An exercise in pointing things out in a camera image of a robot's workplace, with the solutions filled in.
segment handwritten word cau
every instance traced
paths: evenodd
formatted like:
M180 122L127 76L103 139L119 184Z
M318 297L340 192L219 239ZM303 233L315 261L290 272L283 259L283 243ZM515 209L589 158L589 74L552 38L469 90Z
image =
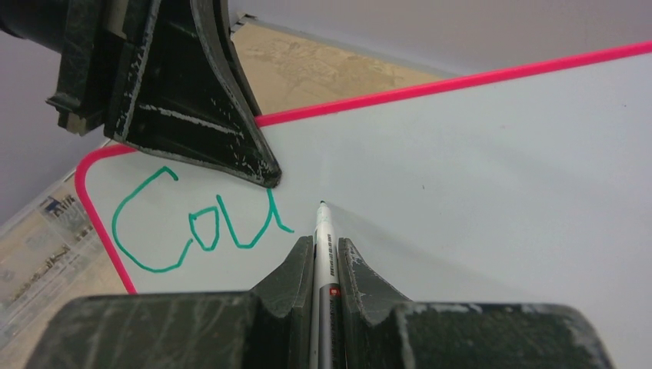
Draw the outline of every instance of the handwritten word cau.
M271 223L272 217L276 221L276 225L281 230L286 231L288 233L294 233L294 231L292 231L290 228L283 225L283 222L281 221L281 216L278 214L278 209L276 208L276 203L274 202L274 195L271 193L271 190L268 189L267 196L269 200L269 211L267 213L267 219L265 219L265 222L261 230L256 234L256 236L254 237L253 240L251 240L251 242L249 242L248 244L244 244L240 242L240 240L238 240L238 236L235 234L233 225L231 224L231 219L228 217L228 211L226 210L224 201L222 201L222 196L218 194L216 197L218 199L219 209L216 206L211 206L208 208L201 209L196 213L188 214L188 224L190 225L190 232L192 233L193 238L189 238L188 241L185 243L185 246L181 251L181 255L179 255L179 259L177 260L177 262L164 268L149 267L143 264L141 261L139 261L131 252L129 252L129 250L127 250L127 248L122 244L122 242L120 242L120 238L118 237L118 219L120 218L120 213L122 212L122 209L125 207L125 205L128 204L131 200L133 200L136 196L138 196L138 194L141 193L141 191L143 191L150 183L156 180L156 178L160 177L163 174L169 175L175 181L179 180L177 174L174 173L170 168L161 167L152 176L145 179L145 181L141 183L131 194L129 194L129 196L127 196L124 200L122 200L120 205L118 205L118 208L115 209L115 213L113 214L113 219L111 221L111 232L113 233L113 239L115 240L115 244L118 246L120 251L124 252L125 255L127 255L127 257L131 259L131 261L133 261L137 266L139 266L140 268L146 271L150 271L152 273L165 273L166 271L171 271L176 268L179 268L183 264L185 256L188 253L188 250L190 249L190 246L195 241L197 241L199 247L202 250L213 251L218 246L218 242L220 241L220 210L225 217L226 225L228 227L228 232L231 235L233 242L238 248L253 248L261 239L263 234L267 231L267 228ZM195 229L195 221L197 221L199 217L207 213L213 213L215 215L215 237L213 238L213 241L208 245L206 245L206 243L204 243L204 241L199 237L199 235L197 234L197 230Z

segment pen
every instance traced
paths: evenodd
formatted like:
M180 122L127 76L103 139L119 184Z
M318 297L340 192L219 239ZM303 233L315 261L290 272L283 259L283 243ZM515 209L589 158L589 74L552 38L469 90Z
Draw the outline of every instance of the pen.
M336 247L331 210L322 201L314 230L310 369L346 367Z

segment pink border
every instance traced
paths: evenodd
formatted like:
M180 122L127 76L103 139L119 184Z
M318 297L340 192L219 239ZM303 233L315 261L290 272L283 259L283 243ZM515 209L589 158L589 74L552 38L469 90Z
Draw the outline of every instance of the pink border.
M635 55L642 55L652 52L652 41L641 42L633 45L626 45L619 48L612 48L599 52L590 52L588 54L574 55L566 58L561 58L552 61L542 61L520 67L506 68L498 71L489 71L480 73L479 75L470 75L466 77L453 78L445 81L429 83L426 85L414 86L409 88L402 88L394 91L382 92L379 94L361 96L358 98L349 98L335 102L329 102L322 105L315 105L307 108L299 108L290 111L283 111L276 114L263 115L256 118L259 127L268 125L277 125L287 121L294 121L297 119L310 118L319 115L331 114L339 111L346 111L356 108L363 108L365 106L372 106L384 104L390 101L404 100L406 98L416 98L424 95L433 95L440 92L453 91L461 88L469 88L474 86L486 85L499 81L508 81L515 78L523 78L530 75L539 75L551 71L559 71L562 69L576 68L583 65L590 65L600 62L607 62L619 58L627 58ZM81 160L77 171L75 173L75 187L81 200L81 203L86 208L88 216L95 230L105 246L108 256L111 258L115 270L118 272L122 283L125 285L127 292L135 294L134 287L125 266L122 264L117 250L113 246L108 232L100 221L98 212L95 210L88 190L86 189L86 174L88 169L96 162L104 158L110 158L116 155L124 155L136 152L133 148L128 148L122 145L112 145L106 148L100 148L88 154Z

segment black mechanical part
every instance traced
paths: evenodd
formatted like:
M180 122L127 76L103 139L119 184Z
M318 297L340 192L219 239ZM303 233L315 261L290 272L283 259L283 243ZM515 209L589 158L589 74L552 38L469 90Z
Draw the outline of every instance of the black mechanical part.
M227 0L0 0L0 10L7 33L61 52L48 103L63 128L104 125L106 137L152 155L268 188L281 180L229 38Z
M26 368L308 367L312 237L251 291L78 298Z
M610 368L576 310L551 304L418 303L338 243L349 368Z

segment white marker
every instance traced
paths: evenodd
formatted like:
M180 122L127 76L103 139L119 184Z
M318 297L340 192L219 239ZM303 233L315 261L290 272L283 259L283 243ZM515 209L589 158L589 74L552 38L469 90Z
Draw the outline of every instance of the white marker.
M346 367L337 246L331 210L322 201L314 230L310 369Z

